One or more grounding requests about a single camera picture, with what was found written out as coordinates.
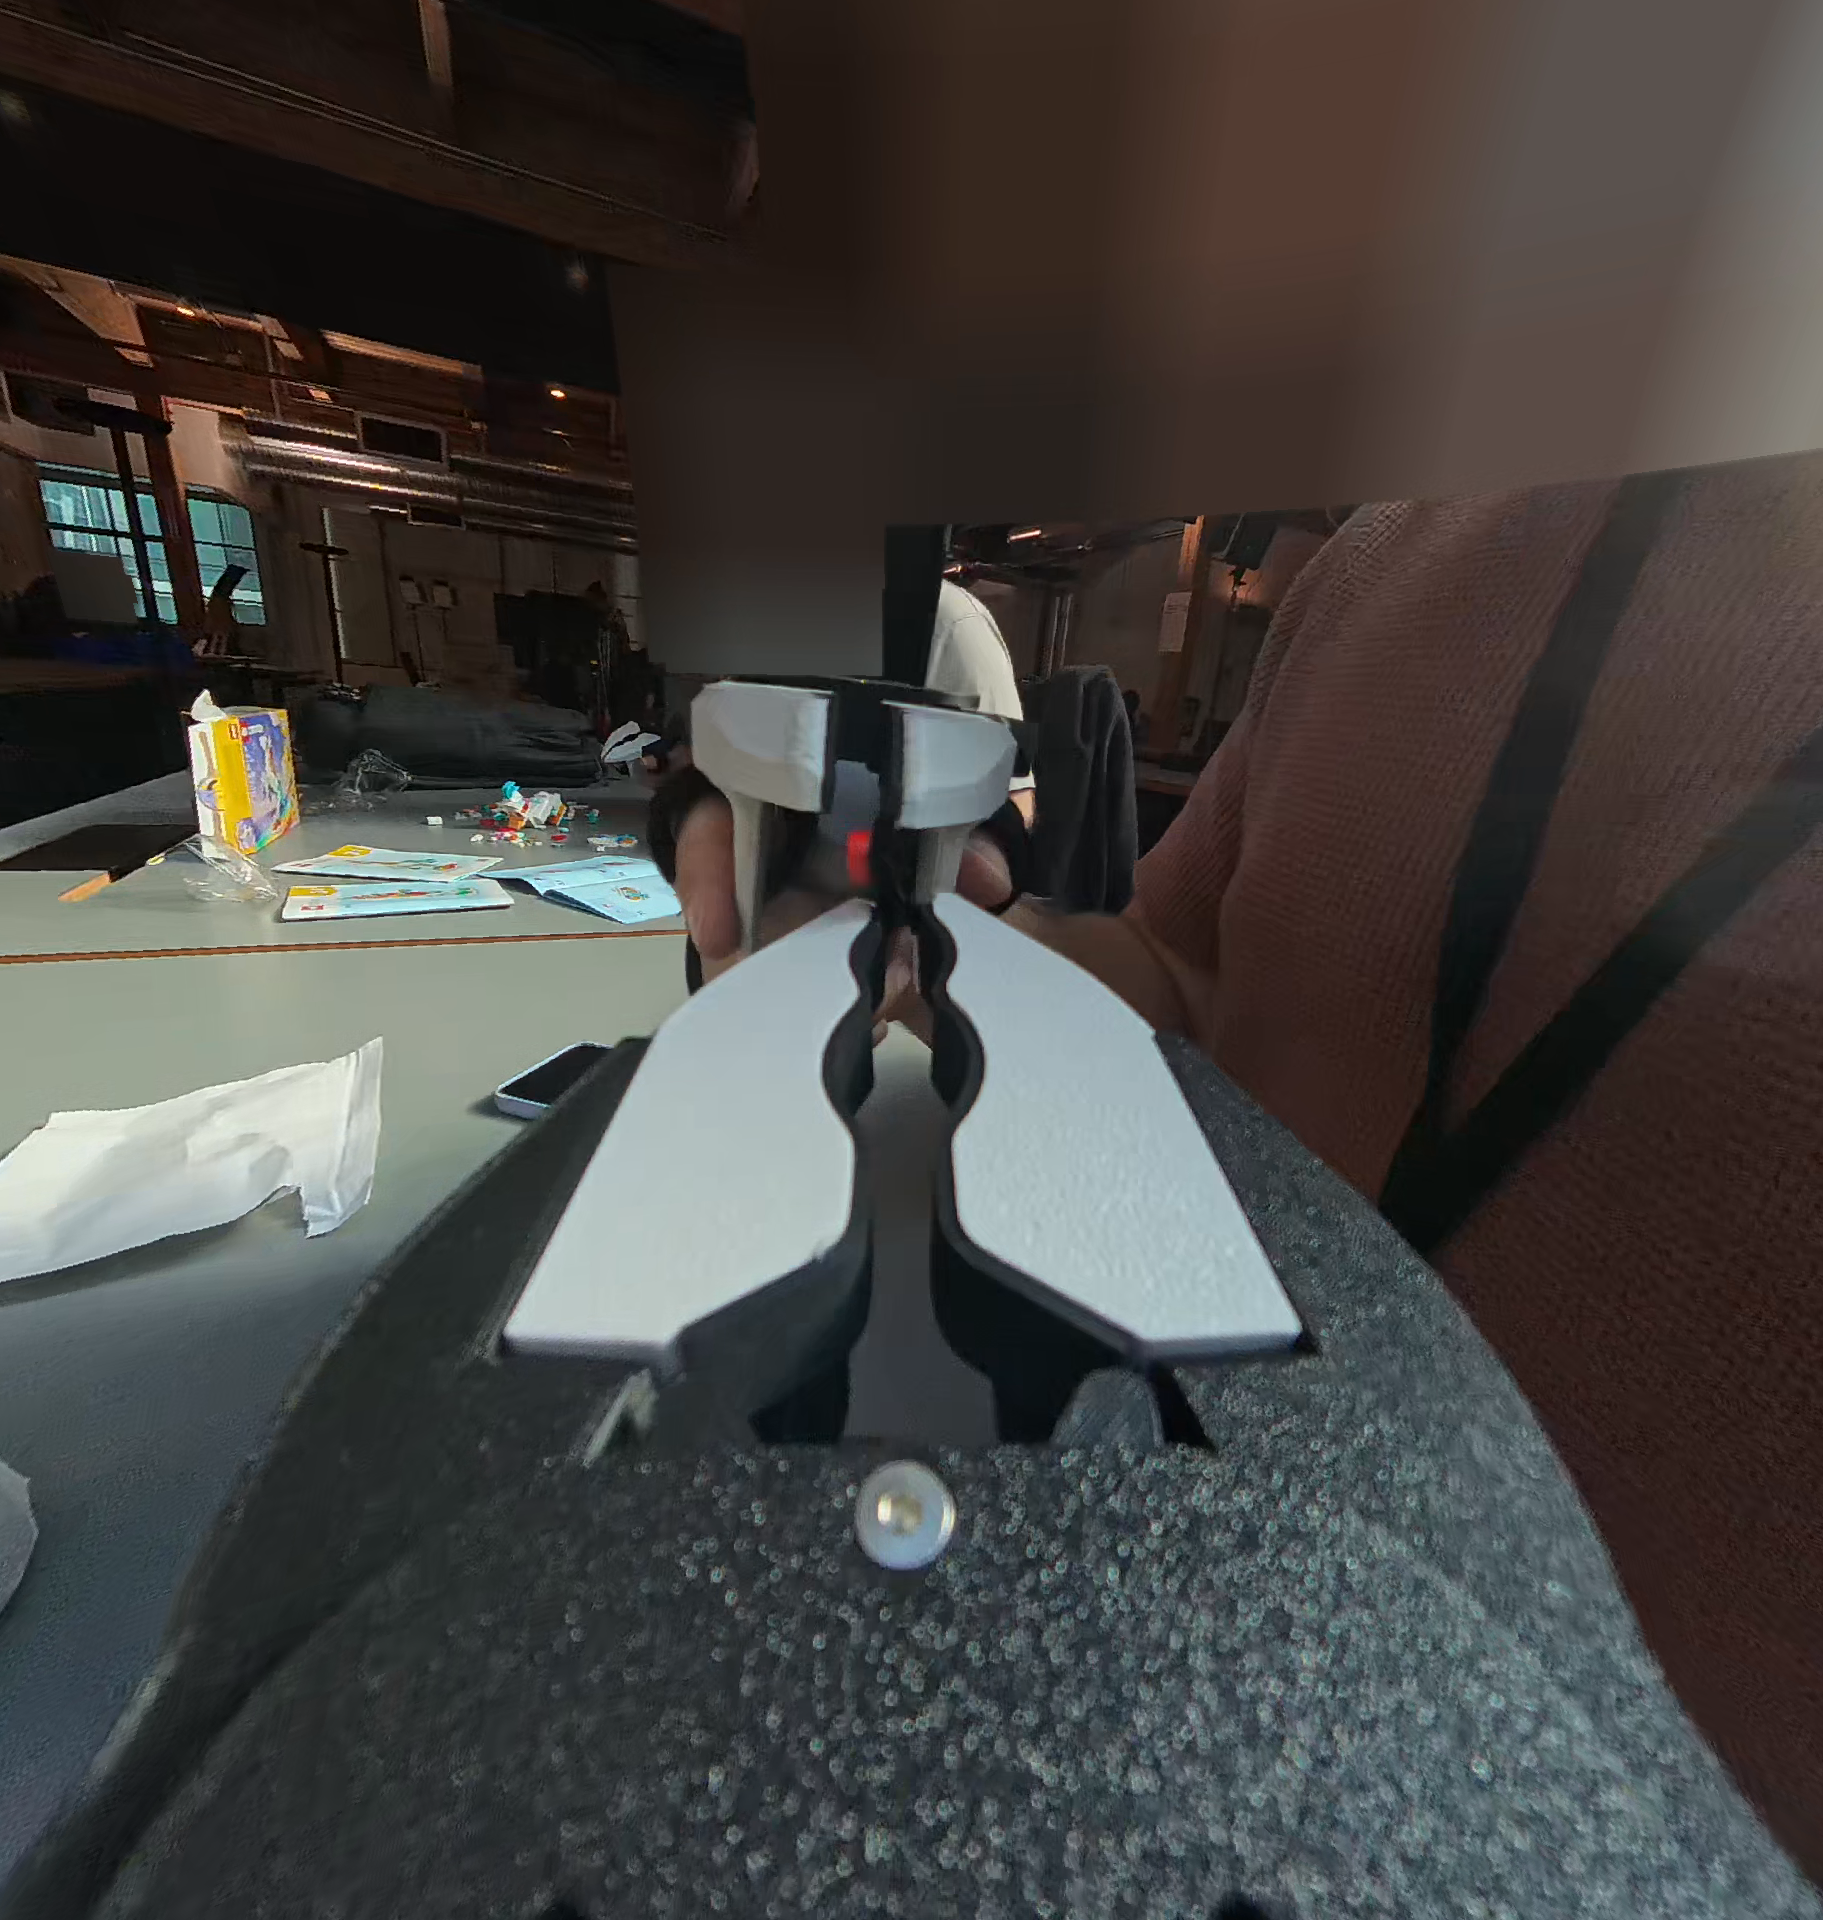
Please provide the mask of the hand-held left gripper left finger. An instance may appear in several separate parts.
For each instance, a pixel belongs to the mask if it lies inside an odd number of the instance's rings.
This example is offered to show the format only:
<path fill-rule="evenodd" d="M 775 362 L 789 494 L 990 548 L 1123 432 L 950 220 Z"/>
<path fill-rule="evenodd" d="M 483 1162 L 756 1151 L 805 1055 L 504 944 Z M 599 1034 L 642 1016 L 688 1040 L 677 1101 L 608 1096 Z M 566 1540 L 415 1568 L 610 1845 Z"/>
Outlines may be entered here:
<path fill-rule="evenodd" d="M 510 1356 L 626 1364 L 753 1416 L 851 1354 L 881 954 L 851 900 L 662 1022 L 528 1267 Z"/>

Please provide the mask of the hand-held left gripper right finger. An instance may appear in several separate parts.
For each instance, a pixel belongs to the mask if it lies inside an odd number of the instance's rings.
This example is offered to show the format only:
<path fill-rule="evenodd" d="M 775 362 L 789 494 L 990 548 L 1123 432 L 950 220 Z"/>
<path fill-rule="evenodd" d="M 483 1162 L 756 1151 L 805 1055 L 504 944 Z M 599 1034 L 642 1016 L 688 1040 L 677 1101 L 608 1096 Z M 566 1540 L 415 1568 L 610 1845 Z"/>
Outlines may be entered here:
<path fill-rule="evenodd" d="M 994 1411 L 1293 1353 L 1300 1315 L 1153 1026 L 957 896 L 919 934 L 949 1121 L 932 1302 Z"/>

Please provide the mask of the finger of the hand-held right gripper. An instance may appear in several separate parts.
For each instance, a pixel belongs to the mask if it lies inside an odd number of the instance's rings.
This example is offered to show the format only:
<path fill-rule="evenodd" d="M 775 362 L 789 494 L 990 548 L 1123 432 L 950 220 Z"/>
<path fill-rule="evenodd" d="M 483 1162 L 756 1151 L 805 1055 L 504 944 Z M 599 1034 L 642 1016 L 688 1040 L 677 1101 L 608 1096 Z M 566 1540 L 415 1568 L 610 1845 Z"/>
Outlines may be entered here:
<path fill-rule="evenodd" d="M 957 877 L 943 894 L 957 890 L 972 831 L 1006 803 L 1018 747 L 994 715 L 888 704 L 888 828 L 956 836 Z"/>
<path fill-rule="evenodd" d="M 719 679 L 691 704 L 691 757 L 733 820 L 739 948 L 756 948 L 766 903 L 814 839 L 834 788 L 834 701 L 807 691 Z"/>

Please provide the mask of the small black lego assembly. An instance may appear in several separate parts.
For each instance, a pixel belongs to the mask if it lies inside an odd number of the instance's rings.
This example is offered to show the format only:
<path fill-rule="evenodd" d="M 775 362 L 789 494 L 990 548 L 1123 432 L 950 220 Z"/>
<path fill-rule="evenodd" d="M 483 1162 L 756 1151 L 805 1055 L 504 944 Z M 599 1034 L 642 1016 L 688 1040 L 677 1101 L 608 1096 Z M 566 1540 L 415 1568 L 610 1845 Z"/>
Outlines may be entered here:
<path fill-rule="evenodd" d="M 873 921 L 882 949 L 873 968 L 873 1038 L 908 1021 L 921 1002 L 922 937 L 932 903 L 956 882 L 949 829 L 876 828 L 872 839 Z"/>

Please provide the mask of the pile of loose lego bricks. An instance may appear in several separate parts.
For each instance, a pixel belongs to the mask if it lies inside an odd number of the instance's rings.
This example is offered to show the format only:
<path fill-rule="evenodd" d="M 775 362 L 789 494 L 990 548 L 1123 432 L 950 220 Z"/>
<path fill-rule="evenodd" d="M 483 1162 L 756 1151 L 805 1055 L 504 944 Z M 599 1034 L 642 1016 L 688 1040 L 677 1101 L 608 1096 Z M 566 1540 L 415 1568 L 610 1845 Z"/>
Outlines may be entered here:
<path fill-rule="evenodd" d="M 431 831 L 468 834 L 483 842 L 584 854 L 634 854 L 642 815 L 589 788 L 551 788 L 506 781 L 478 792 L 425 791 L 418 819 Z"/>

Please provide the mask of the small yellow white lego box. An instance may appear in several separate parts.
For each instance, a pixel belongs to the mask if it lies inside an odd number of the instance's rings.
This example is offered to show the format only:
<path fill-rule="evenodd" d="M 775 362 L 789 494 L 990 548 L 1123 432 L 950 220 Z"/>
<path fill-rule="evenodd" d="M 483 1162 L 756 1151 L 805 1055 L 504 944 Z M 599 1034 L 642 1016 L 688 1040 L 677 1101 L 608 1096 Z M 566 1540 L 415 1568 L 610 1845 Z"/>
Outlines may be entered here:
<path fill-rule="evenodd" d="M 299 822 L 299 781 L 285 707 L 222 707 L 207 691 L 185 714 L 198 834 L 233 855 L 262 855 Z"/>

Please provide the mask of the person's right hand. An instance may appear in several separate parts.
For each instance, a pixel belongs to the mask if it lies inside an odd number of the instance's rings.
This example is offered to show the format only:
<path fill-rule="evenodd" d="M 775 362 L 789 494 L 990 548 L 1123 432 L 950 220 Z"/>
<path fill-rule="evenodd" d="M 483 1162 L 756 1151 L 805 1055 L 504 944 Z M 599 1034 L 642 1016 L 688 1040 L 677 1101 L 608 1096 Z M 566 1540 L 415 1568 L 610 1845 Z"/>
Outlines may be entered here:
<path fill-rule="evenodd" d="M 1032 865 L 1036 800 L 1032 784 L 1013 786 L 1006 803 L 972 831 L 963 848 L 957 891 L 990 916 L 1008 916 L 1022 899 Z M 679 900 L 688 937 L 686 974 L 704 986 L 729 974 L 741 954 L 733 811 L 704 774 L 677 766 L 654 788 L 647 841 Z M 898 939 L 884 980 L 873 1041 L 882 1044 L 891 1026 L 901 1026 L 928 1044 L 932 1013 L 914 937 Z"/>

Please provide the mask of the black jacket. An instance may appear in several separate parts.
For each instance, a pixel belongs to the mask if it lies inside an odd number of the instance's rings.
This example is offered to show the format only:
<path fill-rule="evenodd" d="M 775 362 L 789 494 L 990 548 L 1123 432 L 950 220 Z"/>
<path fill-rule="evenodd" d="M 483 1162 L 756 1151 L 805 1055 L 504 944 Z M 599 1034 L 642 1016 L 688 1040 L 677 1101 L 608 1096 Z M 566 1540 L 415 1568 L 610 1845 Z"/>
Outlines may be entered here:
<path fill-rule="evenodd" d="M 1067 666 L 1022 691 L 1036 781 L 1030 891 L 1064 912 L 1118 916 L 1138 862 L 1136 747 L 1113 674 Z"/>

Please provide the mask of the white smartphone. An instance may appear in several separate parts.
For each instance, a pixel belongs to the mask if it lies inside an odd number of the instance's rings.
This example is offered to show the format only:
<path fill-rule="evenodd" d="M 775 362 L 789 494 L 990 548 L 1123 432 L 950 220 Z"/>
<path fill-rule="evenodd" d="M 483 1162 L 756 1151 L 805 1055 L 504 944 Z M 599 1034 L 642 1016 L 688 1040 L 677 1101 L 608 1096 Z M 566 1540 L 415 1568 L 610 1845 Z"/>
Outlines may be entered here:
<path fill-rule="evenodd" d="M 543 1116 L 569 1091 L 595 1074 L 610 1056 L 608 1044 L 571 1044 L 540 1062 L 516 1072 L 492 1091 L 501 1116 L 518 1121 Z"/>

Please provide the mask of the black duffel bag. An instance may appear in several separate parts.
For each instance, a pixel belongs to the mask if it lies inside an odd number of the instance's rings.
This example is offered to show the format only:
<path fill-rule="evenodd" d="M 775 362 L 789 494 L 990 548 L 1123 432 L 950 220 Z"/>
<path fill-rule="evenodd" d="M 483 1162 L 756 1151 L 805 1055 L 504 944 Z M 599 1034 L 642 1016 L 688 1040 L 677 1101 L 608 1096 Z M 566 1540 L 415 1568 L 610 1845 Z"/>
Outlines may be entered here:
<path fill-rule="evenodd" d="M 299 781 L 325 784 L 367 753 L 431 788 L 575 788 L 604 772 L 584 714 L 538 704 L 483 701 L 436 689 L 307 691 L 292 707 Z"/>

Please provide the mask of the flat empty white paper bag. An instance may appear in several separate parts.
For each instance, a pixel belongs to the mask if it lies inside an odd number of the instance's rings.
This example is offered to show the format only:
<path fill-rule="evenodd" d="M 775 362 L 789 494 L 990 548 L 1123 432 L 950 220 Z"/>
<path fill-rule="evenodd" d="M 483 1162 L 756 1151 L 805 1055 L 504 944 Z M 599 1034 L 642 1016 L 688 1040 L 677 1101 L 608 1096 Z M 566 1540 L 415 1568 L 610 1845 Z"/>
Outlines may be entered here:
<path fill-rule="evenodd" d="M 60 1113 L 0 1162 L 0 1285 L 299 1199 L 309 1237 L 359 1214 L 374 1179 L 385 1044 L 142 1109 Z"/>

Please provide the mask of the arched window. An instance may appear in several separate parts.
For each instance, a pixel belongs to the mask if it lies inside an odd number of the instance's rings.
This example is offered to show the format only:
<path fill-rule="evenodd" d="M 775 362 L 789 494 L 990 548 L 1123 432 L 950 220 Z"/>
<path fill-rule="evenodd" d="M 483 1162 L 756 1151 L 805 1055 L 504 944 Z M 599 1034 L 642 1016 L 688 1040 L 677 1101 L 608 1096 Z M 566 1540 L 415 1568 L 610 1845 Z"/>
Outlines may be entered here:
<path fill-rule="evenodd" d="M 178 597 L 149 485 L 132 483 L 127 490 L 115 473 L 84 468 L 39 465 L 34 476 L 60 586 L 97 595 L 92 617 L 153 615 L 175 624 Z M 204 595 L 235 572 L 232 619 L 242 631 L 262 631 L 267 601 L 255 516 L 242 501 L 198 488 L 185 494 L 185 514 Z"/>

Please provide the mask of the metal ventilation duct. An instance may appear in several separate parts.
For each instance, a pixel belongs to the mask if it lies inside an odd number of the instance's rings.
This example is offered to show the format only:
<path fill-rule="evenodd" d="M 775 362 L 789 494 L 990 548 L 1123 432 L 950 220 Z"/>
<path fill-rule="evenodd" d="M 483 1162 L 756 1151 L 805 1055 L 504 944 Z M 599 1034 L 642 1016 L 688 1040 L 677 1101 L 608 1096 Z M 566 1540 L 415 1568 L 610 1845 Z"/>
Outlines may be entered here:
<path fill-rule="evenodd" d="M 389 494 L 478 514 L 635 528 L 630 485 L 528 462 L 461 457 L 435 465 L 307 442 L 249 438 L 233 450 L 239 472 L 332 490 Z"/>

